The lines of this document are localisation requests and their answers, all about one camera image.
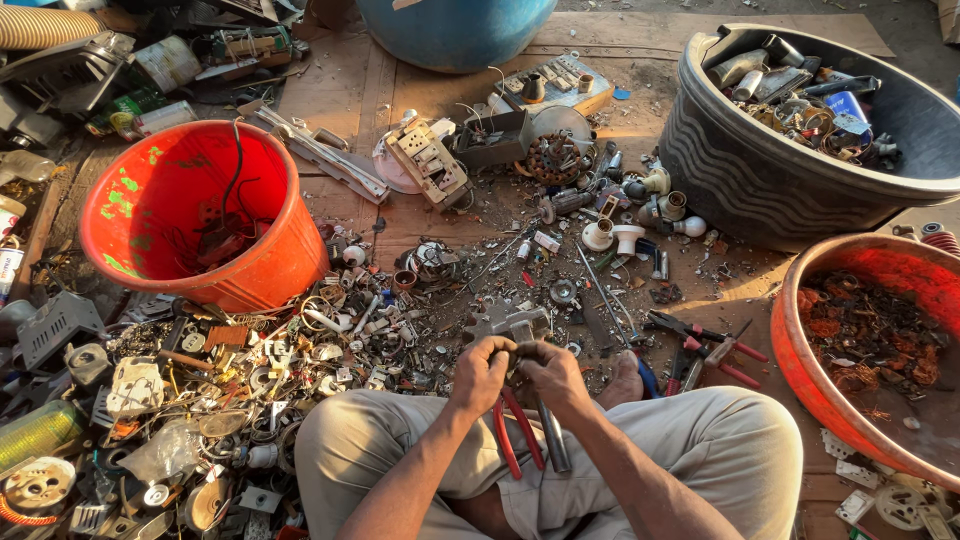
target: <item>man's right hand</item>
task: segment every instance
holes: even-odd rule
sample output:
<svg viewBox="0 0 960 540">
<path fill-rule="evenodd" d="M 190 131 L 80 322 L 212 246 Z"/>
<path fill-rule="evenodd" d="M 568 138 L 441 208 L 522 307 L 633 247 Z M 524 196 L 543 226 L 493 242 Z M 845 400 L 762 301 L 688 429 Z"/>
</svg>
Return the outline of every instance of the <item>man's right hand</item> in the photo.
<svg viewBox="0 0 960 540">
<path fill-rule="evenodd" d="M 590 402 L 580 364 L 567 349 L 536 341 L 517 345 L 516 354 L 522 360 L 517 368 L 527 376 L 540 398 L 562 425 L 570 426 L 585 414 L 596 412 Z"/>
</svg>

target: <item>forearm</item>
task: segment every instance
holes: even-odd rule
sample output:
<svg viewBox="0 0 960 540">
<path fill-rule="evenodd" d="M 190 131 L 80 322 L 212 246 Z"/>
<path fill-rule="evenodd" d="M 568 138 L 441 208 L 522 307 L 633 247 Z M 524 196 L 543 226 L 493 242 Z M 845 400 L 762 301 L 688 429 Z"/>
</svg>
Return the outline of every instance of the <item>forearm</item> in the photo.
<svg viewBox="0 0 960 540">
<path fill-rule="evenodd" d="M 447 404 L 410 452 L 353 510 L 336 537 L 416 538 L 440 480 L 472 424 Z"/>
<path fill-rule="evenodd" d="M 702 497 L 673 478 L 595 408 L 564 426 L 613 491 L 639 540 L 742 538 Z"/>
</svg>

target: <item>hand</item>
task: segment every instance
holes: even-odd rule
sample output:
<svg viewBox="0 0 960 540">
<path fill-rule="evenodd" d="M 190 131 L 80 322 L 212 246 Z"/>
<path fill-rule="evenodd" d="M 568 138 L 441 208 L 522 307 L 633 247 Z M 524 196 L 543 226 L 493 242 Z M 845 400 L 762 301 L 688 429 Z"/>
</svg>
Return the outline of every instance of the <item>hand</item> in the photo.
<svg viewBox="0 0 960 540">
<path fill-rule="evenodd" d="M 525 358 L 517 369 L 534 384 L 540 398 L 562 425 L 569 426 L 576 418 L 596 411 L 580 373 L 580 364 L 570 351 L 537 341 L 519 345 L 516 353 Z M 526 358 L 538 358 L 540 362 Z"/>
<path fill-rule="evenodd" d="M 509 352 L 515 349 L 516 343 L 494 335 L 463 351 L 457 358 L 449 404 L 464 412 L 471 422 L 490 410 L 507 376 Z"/>
</svg>

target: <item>plastic bag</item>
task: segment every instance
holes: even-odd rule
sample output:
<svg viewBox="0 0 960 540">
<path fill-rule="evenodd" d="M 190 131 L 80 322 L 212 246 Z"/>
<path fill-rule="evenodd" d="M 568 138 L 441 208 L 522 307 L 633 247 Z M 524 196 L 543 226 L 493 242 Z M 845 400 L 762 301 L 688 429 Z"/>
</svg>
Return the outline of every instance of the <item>plastic bag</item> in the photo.
<svg viewBox="0 0 960 540">
<path fill-rule="evenodd" d="M 142 482 L 160 481 L 200 463 L 200 426 L 196 420 L 171 420 L 150 442 L 117 461 Z"/>
</svg>

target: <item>hammer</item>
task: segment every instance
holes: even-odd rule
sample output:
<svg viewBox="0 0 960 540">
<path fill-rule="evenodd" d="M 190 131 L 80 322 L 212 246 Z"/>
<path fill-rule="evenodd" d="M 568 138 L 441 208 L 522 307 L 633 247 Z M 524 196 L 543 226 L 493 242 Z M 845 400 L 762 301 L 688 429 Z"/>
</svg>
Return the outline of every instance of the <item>hammer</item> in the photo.
<svg viewBox="0 0 960 540">
<path fill-rule="evenodd" d="M 550 317 L 544 307 L 537 307 L 529 311 L 511 313 L 503 321 L 492 325 L 495 335 L 509 337 L 517 345 L 535 341 L 534 329 L 540 330 L 549 325 Z M 516 365 L 519 358 L 512 358 L 511 364 Z M 537 398 L 537 411 L 540 413 L 540 423 L 543 425 L 543 436 L 546 439 L 546 450 L 550 453 L 550 462 L 557 473 L 570 470 L 570 458 L 566 454 L 560 422 L 554 417 L 543 400 Z"/>
</svg>

